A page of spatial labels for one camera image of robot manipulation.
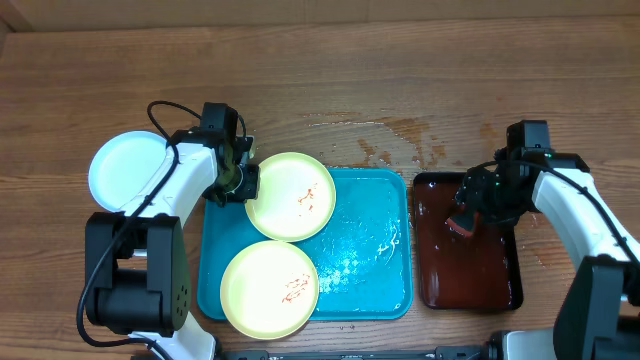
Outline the red black sponge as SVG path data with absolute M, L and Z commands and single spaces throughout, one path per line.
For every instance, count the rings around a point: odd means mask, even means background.
M 452 213 L 445 221 L 452 231 L 465 237 L 474 236 L 476 227 L 481 220 L 478 212 L 465 212 L 462 210 Z

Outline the light blue plate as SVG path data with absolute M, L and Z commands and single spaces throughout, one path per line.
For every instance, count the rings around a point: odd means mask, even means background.
M 94 200 L 116 212 L 136 196 L 165 159 L 166 140 L 148 131 L 130 131 L 106 142 L 94 155 L 88 185 Z

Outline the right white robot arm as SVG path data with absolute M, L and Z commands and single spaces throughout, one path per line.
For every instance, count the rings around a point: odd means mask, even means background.
M 553 327 L 496 335 L 485 358 L 638 358 L 639 319 L 620 308 L 639 304 L 639 244 L 599 195 L 583 159 L 552 148 L 545 121 L 510 125 L 505 147 L 467 170 L 455 201 L 447 224 L 465 237 L 481 224 L 543 214 L 576 268 Z

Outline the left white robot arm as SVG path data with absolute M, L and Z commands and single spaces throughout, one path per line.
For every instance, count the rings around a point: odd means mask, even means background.
M 197 125 L 130 131 L 107 141 L 88 173 L 101 211 L 85 226 L 85 285 L 76 328 L 96 348 L 141 344 L 159 359 L 212 359 L 218 344 L 192 315 L 184 226 L 200 199 L 257 196 L 254 137 L 225 103 Z

